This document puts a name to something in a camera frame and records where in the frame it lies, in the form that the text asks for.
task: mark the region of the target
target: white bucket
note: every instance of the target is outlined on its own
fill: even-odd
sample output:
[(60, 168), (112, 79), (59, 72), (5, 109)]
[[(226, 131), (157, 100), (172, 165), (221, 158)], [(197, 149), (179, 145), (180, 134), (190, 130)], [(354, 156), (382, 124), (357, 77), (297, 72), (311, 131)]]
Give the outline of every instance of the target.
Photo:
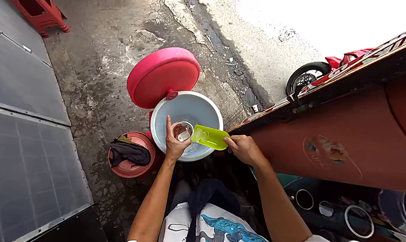
[[(179, 91), (173, 100), (161, 100), (155, 107), (151, 118), (151, 134), (158, 148), (166, 153), (166, 118), (170, 115), (172, 124), (186, 121), (193, 127), (196, 124), (223, 130), (224, 124), (218, 107), (206, 96), (192, 92)], [(192, 162), (208, 156), (214, 149), (194, 143), (196, 150), (182, 155), (179, 161)]]

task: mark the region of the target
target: red plastic lid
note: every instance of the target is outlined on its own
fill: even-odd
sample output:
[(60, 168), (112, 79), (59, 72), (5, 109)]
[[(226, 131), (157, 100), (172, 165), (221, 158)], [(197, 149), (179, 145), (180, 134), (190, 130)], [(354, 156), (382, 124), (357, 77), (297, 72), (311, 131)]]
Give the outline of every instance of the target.
[(199, 75), (199, 63), (191, 52), (165, 48), (137, 63), (128, 76), (127, 91), (135, 105), (151, 109), (168, 94), (175, 97), (174, 92), (190, 91)]
[[(141, 174), (145, 173), (152, 166), (152, 163), (155, 159), (155, 145), (153, 144), (152, 139), (144, 133), (128, 132), (123, 135), (127, 137), (129, 140), (133, 141), (134, 143), (137, 143), (147, 148), (149, 150), (149, 153), (151, 154), (151, 161), (146, 166), (136, 165), (129, 160), (125, 160), (115, 167), (112, 167), (112, 164), (108, 161), (109, 165), (112, 171), (115, 172), (120, 177), (125, 178), (138, 177)], [(110, 151), (110, 149), (107, 157), (112, 158), (112, 152)]]

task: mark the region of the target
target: aluminum panel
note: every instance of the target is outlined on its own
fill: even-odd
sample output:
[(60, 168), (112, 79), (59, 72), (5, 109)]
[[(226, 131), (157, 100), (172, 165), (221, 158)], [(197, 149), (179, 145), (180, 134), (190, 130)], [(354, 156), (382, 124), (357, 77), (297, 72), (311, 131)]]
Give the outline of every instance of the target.
[(42, 232), (90, 204), (70, 129), (0, 109), (0, 241)]
[(38, 31), (7, 0), (0, 0), (0, 32), (18, 45), (29, 48), (31, 53), (51, 65), (43, 39)]
[(53, 69), (2, 34), (0, 103), (70, 124)]

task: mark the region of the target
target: red motorcycle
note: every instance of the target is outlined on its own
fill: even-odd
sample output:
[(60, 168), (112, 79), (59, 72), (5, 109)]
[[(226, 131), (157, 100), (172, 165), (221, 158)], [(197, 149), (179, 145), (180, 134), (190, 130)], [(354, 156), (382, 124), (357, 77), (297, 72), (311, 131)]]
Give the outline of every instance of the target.
[(355, 50), (343, 55), (343, 59), (335, 56), (328, 56), (325, 62), (312, 62), (301, 66), (297, 69), (288, 79), (285, 87), (287, 96), (292, 95), (296, 91), (300, 91), (304, 86), (311, 84), (319, 78), (329, 74), (330, 72), (338, 69), (344, 64), (364, 55), (365, 53), (373, 50), (374, 48), (367, 48), (362, 50)]

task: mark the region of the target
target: t-shirt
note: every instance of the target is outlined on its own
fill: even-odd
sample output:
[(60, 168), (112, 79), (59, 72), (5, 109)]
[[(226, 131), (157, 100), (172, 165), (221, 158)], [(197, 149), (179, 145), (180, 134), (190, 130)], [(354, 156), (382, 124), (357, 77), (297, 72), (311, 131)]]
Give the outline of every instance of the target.
[[(178, 204), (164, 219), (158, 242), (184, 242), (191, 223), (187, 202)], [(201, 210), (196, 220), (198, 242), (266, 242), (243, 219), (210, 203)], [(306, 242), (328, 242), (314, 235)]]

